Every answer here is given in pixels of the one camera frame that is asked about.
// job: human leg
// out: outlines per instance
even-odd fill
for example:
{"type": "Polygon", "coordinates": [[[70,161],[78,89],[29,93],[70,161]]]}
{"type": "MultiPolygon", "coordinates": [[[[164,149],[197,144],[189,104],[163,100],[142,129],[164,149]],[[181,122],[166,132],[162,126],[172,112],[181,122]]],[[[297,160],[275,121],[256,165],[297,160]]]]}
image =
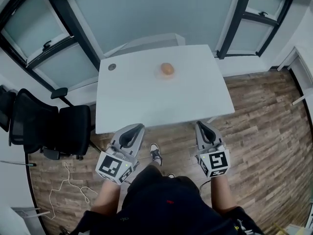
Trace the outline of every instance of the human leg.
{"type": "Polygon", "coordinates": [[[159,182],[162,179],[163,176],[159,169],[163,160],[159,151],[159,147],[155,143],[150,145],[150,154],[152,157],[152,162],[148,164],[147,167],[144,168],[143,171],[135,177],[131,185],[128,187],[127,195],[122,208],[124,208],[129,203],[131,198],[137,192],[151,184],[159,182]]]}
{"type": "Polygon", "coordinates": [[[110,180],[104,181],[91,211],[106,216],[114,216],[117,212],[120,192],[121,187],[119,185],[110,180]]]}

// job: wooden floor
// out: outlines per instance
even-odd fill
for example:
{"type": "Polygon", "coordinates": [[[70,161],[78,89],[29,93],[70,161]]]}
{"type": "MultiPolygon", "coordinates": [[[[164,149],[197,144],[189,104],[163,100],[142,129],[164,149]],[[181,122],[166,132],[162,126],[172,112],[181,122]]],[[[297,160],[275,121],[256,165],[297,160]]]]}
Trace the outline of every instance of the wooden floor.
{"type": "MultiPolygon", "coordinates": [[[[213,125],[220,129],[230,151],[231,190],[246,212],[266,234],[275,234],[276,222],[282,227],[292,223],[304,225],[309,214],[312,174],[312,138],[303,103],[292,106],[299,92],[288,71],[257,73],[226,78],[236,112],[220,117],[213,125]]],[[[111,134],[92,135],[100,147],[106,147],[111,134]]],[[[150,161],[149,145],[157,142],[164,160],[164,170],[190,177],[198,186],[207,179],[194,158],[196,147],[194,125],[184,123],[148,128],[139,153],[141,165],[129,181],[150,161]]],[[[39,207],[51,210],[49,194],[58,189],[67,171],[71,182],[99,191],[102,179],[95,173],[99,154],[89,148],[83,161],[73,158],[51,161],[42,154],[29,156],[37,167],[31,168],[31,180],[39,207]]],[[[122,186],[120,204],[128,184],[122,186]]],[[[91,202],[96,194],[84,190],[91,202]]],[[[202,198],[211,205],[210,185],[202,189],[202,198]]],[[[65,183],[51,201],[56,217],[44,223],[52,235],[59,234],[59,225],[74,229],[85,210],[90,208],[79,189],[65,183]]]]}

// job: black shorts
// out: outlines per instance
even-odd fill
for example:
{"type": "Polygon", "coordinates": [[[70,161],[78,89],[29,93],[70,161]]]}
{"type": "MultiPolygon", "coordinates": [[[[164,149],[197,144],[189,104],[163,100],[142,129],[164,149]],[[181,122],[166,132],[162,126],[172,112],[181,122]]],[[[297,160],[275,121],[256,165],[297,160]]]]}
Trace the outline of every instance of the black shorts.
{"type": "Polygon", "coordinates": [[[175,181],[176,183],[183,184],[185,187],[194,190],[199,194],[199,189],[194,182],[188,177],[179,176],[176,178],[169,178],[162,176],[161,172],[153,165],[148,165],[142,172],[140,172],[131,185],[127,189],[127,195],[123,202],[122,209],[124,209],[130,202],[131,199],[141,190],[152,184],[158,184],[164,181],[175,181]]]}

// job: person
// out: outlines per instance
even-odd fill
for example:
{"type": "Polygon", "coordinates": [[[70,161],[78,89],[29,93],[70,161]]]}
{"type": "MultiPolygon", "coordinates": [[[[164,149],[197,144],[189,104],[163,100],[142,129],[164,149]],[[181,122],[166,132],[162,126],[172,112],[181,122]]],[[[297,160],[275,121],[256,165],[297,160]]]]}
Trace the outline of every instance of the person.
{"type": "Polygon", "coordinates": [[[128,188],[117,213],[120,186],[106,180],[90,211],[71,235],[179,234],[261,235],[260,228],[237,206],[225,175],[211,179],[212,208],[188,177],[163,176],[159,147],[150,146],[152,162],[128,188]]]}

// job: white sneaker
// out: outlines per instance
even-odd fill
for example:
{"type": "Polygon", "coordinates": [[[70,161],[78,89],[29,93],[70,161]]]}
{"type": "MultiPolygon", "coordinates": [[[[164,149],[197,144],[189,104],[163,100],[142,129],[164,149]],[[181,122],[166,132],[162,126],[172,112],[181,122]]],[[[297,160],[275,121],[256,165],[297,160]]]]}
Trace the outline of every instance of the white sneaker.
{"type": "Polygon", "coordinates": [[[150,145],[150,154],[152,157],[152,161],[156,161],[160,166],[162,166],[163,159],[160,154],[160,149],[158,148],[158,145],[156,143],[152,143],[150,145]]]}
{"type": "Polygon", "coordinates": [[[169,174],[167,174],[167,176],[168,176],[169,178],[175,178],[174,173],[169,173],[169,174]]]}

